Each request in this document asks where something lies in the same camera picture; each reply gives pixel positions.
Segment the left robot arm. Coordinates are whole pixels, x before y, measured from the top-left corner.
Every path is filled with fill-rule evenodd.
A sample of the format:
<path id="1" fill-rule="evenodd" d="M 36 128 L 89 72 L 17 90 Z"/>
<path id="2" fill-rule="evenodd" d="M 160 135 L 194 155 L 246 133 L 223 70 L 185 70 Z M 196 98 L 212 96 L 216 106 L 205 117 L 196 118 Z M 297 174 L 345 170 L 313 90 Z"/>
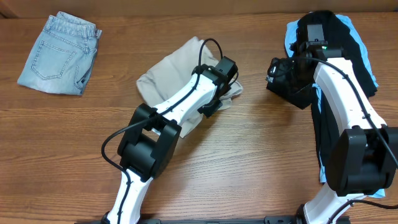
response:
<path id="1" fill-rule="evenodd" d="M 113 208 L 101 223 L 137 223 L 150 183 L 167 167 L 174 154 L 182 125 L 195 113 L 212 116 L 222 105 L 220 98 L 231 88 L 238 74 L 236 63 L 223 57 L 216 66 L 194 68 L 190 81 L 174 96 L 154 107 L 139 105 L 125 128 L 116 131 L 105 143 L 121 134 L 118 146 L 121 185 Z"/>

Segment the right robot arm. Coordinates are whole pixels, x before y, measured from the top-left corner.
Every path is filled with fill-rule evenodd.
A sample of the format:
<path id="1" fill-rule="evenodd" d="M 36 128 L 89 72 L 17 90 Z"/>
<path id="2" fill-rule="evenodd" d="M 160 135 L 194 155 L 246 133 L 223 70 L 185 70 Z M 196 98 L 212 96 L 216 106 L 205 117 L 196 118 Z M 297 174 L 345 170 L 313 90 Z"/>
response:
<path id="1" fill-rule="evenodd" d="M 339 138 L 325 165 L 326 182 L 301 205 L 293 223 L 347 223 L 339 217 L 368 195 L 391 186 L 397 169 L 397 128 L 376 113 L 341 47 L 330 47 L 321 24 L 297 34 L 297 56 L 273 58 L 267 89 L 300 109 L 310 104 L 317 84 L 338 126 Z"/>

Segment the beige khaki shorts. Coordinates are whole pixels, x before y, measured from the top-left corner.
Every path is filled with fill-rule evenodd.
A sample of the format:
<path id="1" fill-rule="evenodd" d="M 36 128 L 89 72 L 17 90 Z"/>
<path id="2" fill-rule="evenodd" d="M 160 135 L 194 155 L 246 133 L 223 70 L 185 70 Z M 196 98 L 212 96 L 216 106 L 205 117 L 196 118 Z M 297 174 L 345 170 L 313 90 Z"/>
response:
<path id="1" fill-rule="evenodd" d="M 182 89 L 190 81 L 199 57 L 206 65 L 217 65 L 218 60 L 208 47 L 204 46 L 199 54 L 202 44 L 198 37 L 192 37 L 138 78 L 137 89 L 147 105 L 158 105 Z"/>

